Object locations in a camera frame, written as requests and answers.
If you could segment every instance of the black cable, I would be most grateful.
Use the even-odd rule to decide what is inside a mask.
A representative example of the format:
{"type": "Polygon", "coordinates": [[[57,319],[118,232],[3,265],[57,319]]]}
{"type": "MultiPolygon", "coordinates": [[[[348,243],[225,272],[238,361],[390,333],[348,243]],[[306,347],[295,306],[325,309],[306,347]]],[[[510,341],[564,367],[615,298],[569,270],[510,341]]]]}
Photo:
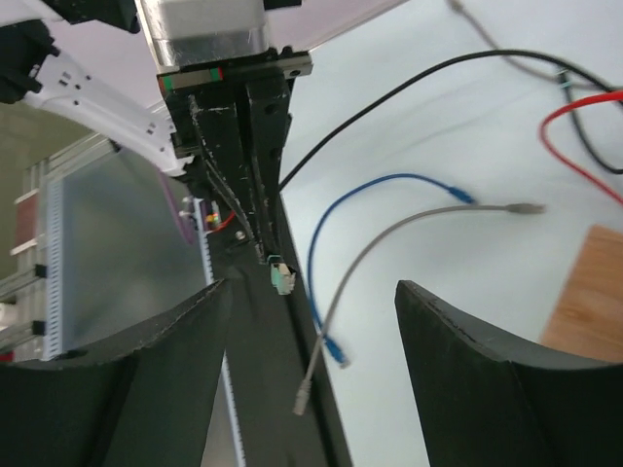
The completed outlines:
{"type": "Polygon", "coordinates": [[[447,67],[449,67],[451,65],[455,65],[457,63],[463,63],[464,61],[475,60],[475,59],[478,59],[478,58],[485,58],[485,57],[488,57],[488,56],[523,56],[523,57],[527,57],[527,58],[535,58],[535,59],[538,59],[538,60],[541,60],[541,61],[546,61],[546,62],[552,63],[554,65],[557,65],[559,68],[564,68],[564,69],[566,69],[566,70],[568,70],[570,72],[573,72],[574,74],[584,78],[586,81],[588,81],[588,82],[592,83],[593,85],[595,85],[595,88],[597,88],[599,90],[602,90],[604,92],[612,92],[612,91],[615,90],[613,87],[611,87],[610,85],[608,85],[607,83],[602,81],[599,77],[594,76],[592,73],[590,73],[590,72],[580,68],[579,66],[574,65],[574,64],[572,64],[572,63],[570,63],[570,62],[568,62],[566,60],[563,60],[562,58],[558,58],[556,56],[552,56],[552,55],[549,55],[549,54],[543,54],[543,53],[540,53],[540,52],[522,51],[522,50],[515,50],[515,49],[506,49],[506,50],[495,50],[495,51],[483,51],[483,52],[476,52],[476,53],[473,53],[473,54],[465,54],[465,55],[457,56],[455,58],[451,58],[449,60],[443,61],[443,62],[441,62],[441,63],[439,63],[439,64],[437,64],[435,66],[432,66],[432,67],[428,68],[427,70],[422,71],[418,75],[416,75],[413,78],[410,78],[409,80],[405,81],[402,85],[394,88],[393,90],[391,90],[387,94],[383,95],[381,98],[379,98],[376,101],[374,101],[372,104],[370,104],[367,107],[365,107],[363,110],[359,111],[358,113],[356,113],[355,115],[350,117],[345,122],[343,122],[341,125],[339,125],[337,128],[335,128],[333,131],[331,131],[329,134],[327,134],[318,144],[316,144],[313,147],[313,149],[311,149],[311,151],[309,151],[294,166],[294,168],[290,171],[290,173],[288,173],[285,176],[285,178],[281,181],[281,183],[279,184],[279,189],[283,190],[287,186],[287,184],[290,183],[290,181],[292,181],[292,179],[296,176],[296,174],[299,173],[301,171],[301,169],[305,165],[307,165],[307,163],[324,146],[326,146],[329,141],[331,141],[333,138],[335,138],[338,134],[340,134],[346,128],[348,128],[349,126],[354,124],[356,121],[358,121],[359,119],[361,119],[365,115],[367,115],[370,112],[372,112],[374,109],[379,107],[381,104],[383,104],[384,102],[390,100],[392,97],[394,97],[399,92],[405,90],[410,85],[413,85],[413,84],[417,83],[418,81],[426,78],[427,76],[430,76],[433,73],[436,73],[437,71],[443,70],[444,68],[447,68],[447,67]]]}
{"type": "MultiPolygon", "coordinates": [[[[571,104],[573,102],[573,93],[571,89],[571,82],[568,79],[568,73],[566,69],[561,70],[558,73],[558,83],[561,85],[561,89],[565,95],[565,100],[567,104],[571,104]]],[[[580,120],[580,116],[577,113],[577,110],[572,110],[569,113],[569,117],[571,118],[571,123],[573,124],[573,128],[575,129],[575,133],[577,134],[578,139],[584,146],[584,149],[588,153],[588,155],[598,163],[604,170],[613,173],[615,175],[622,175],[623,168],[616,168],[606,161],[602,159],[602,157],[598,154],[597,150],[593,146],[593,143],[588,139],[588,135],[586,134],[586,130],[584,129],[584,125],[580,120]]]]}

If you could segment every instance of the blue ethernet cable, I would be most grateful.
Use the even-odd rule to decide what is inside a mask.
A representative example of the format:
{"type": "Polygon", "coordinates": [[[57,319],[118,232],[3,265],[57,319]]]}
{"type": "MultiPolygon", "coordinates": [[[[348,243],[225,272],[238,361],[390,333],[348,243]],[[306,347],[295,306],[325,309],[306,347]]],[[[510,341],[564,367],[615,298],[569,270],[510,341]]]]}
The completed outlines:
{"type": "MultiPolygon", "coordinates": [[[[389,180],[396,179],[412,179],[419,180],[422,182],[429,183],[434,185],[435,187],[441,188],[448,192],[452,197],[458,199],[460,202],[464,202],[465,204],[476,204],[476,199],[470,195],[465,190],[462,190],[457,187],[451,187],[450,185],[446,185],[445,183],[440,182],[439,180],[435,180],[434,178],[426,177],[424,175],[418,175],[417,173],[393,173],[390,175],[385,175],[383,177],[375,178],[370,182],[364,183],[363,185],[358,186],[350,190],[345,195],[342,195],[335,201],[331,203],[331,205],[324,211],[324,214],[320,217],[318,224],[315,226],[315,230],[313,231],[313,235],[311,236],[311,244],[310,249],[308,251],[308,266],[307,266],[307,281],[308,281],[308,301],[310,303],[311,314],[313,317],[313,322],[315,323],[318,332],[322,329],[322,318],[320,317],[320,313],[318,312],[318,307],[315,301],[315,293],[313,290],[313,258],[315,256],[315,249],[318,243],[318,238],[320,237],[320,232],[324,227],[327,219],[331,215],[331,213],[344,201],[349,198],[354,197],[358,193],[363,192],[364,190],[374,187],[375,185],[379,185],[380,183],[387,182],[389,180]]],[[[341,367],[345,367],[348,365],[348,359],[340,346],[330,337],[324,337],[324,344],[327,347],[327,350],[333,357],[333,359],[338,362],[341,367]]]]}

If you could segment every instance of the metal plate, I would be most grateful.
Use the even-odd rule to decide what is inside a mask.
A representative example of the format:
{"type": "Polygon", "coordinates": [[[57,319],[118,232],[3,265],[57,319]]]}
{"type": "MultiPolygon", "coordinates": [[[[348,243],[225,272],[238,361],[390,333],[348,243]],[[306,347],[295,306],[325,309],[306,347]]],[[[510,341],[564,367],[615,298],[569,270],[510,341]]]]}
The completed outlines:
{"type": "Polygon", "coordinates": [[[250,56],[269,47],[261,0],[140,0],[137,7],[161,66],[250,56]]]}
{"type": "MultiPolygon", "coordinates": [[[[143,159],[111,154],[56,183],[63,351],[164,312],[204,286],[198,245],[178,234],[156,170],[143,159]]],[[[184,191],[174,189],[181,199],[184,191]]]]}
{"type": "MultiPolygon", "coordinates": [[[[156,170],[129,152],[102,156],[104,142],[92,142],[55,164],[47,190],[49,269],[60,271],[48,279],[55,297],[48,317],[61,316],[55,342],[62,351],[162,313],[211,280],[206,245],[182,240],[156,170]],[[55,311],[56,302],[62,306],[55,311]]],[[[177,199],[186,195],[181,185],[172,189],[177,199]]],[[[59,352],[52,350],[48,358],[59,352]]],[[[244,465],[226,370],[224,364],[202,467],[244,465]]]]}

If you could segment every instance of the white cable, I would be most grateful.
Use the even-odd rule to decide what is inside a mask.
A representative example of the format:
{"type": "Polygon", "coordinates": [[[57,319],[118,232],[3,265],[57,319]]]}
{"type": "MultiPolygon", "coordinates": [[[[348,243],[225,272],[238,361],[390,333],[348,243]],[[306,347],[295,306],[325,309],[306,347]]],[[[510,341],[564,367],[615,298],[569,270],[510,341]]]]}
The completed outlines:
{"type": "Polygon", "coordinates": [[[431,209],[428,211],[420,212],[418,214],[414,214],[409,216],[397,223],[389,226],[387,229],[379,233],[375,236],[370,243],[368,243],[363,250],[357,255],[357,257],[352,261],[350,266],[348,267],[344,277],[340,281],[338,288],[333,296],[333,300],[331,301],[331,305],[329,306],[329,310],[327,311],[327,315],[324,319],[324,325],[318,334],[318,337],[313,346],[313,351],[311,353],[310,363],[308,365],[308,369],[305,373],[305,378],[301,382],[299,386],[299,390],[296,394],[296,401],[294,403],[293,413],[296,415],[302,415],[305,413],[305,408],[308,404],[308,400],[310,399],[310,392],[312,389],[312,377],[313,371],[317,364],[318,358],[320,356],[320,350],[322,349],[322,342],[324,337],[329,331],[331,326],[331,322],[335,316],[335,311],[338,307],[338,302],[342,297],[342,293],[347,286],[350,277],[355,272],[359,264],[363,261],[363,259],[377,246],[381,241],[383,241],[387,236],[397,231],[403,226],[410,224],[414,221],[422,219],[424,217],[433,216],[436,214],[444,214],[448,212],[458,212],[458,211],[502,211],[509,212],[512,214],[540,214],[544,211],[544,206],[542,204],[532,204],[529,202],[520,202],[514,204],[506,204],[506,205],[478,205],[478,204],[461,204],[457,206],[449,206],[449,207],[441,207],[438,209],[431,209]]]}

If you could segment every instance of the white robot link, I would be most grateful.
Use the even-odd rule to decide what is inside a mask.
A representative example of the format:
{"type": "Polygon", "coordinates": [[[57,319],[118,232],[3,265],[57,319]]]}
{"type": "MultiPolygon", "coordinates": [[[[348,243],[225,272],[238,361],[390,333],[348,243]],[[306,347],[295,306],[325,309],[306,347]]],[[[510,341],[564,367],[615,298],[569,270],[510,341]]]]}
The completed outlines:
{"type": "MultiPolygon", "coordinates": [[[[172,122],[99,81],[54,46],[43,21],[64,18],[43,0],[3,0],[0,9],[0,102],[23,102],[101,133],[170,177],[184,174],[172,122]]],[[[134,16],[128,30],[136,28],[134,16]]]]}

